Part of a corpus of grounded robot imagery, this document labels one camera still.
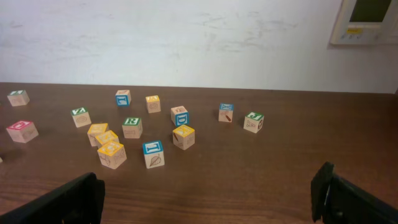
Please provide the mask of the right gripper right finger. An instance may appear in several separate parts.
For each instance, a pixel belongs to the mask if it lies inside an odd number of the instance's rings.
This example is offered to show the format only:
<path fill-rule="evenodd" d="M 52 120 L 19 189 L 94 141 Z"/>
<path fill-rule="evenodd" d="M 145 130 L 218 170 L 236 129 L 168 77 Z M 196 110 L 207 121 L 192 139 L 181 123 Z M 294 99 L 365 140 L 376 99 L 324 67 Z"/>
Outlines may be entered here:
<path fill-rule="evenodd" d="M 311 181 L 313 222 L 397 224 L 397 210 L 334 172 L 325 162 Z"/>

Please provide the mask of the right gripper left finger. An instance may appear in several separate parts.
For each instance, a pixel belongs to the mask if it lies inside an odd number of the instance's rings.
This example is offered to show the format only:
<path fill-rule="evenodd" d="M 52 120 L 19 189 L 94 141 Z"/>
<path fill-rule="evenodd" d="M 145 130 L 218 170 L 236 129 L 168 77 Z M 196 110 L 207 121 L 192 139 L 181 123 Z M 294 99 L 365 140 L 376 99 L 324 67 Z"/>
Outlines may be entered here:
<path fill-rule="evenodd" d="M 105 182 L 89 172 L 1 215 L 1 223 L 100 223 Z"/>

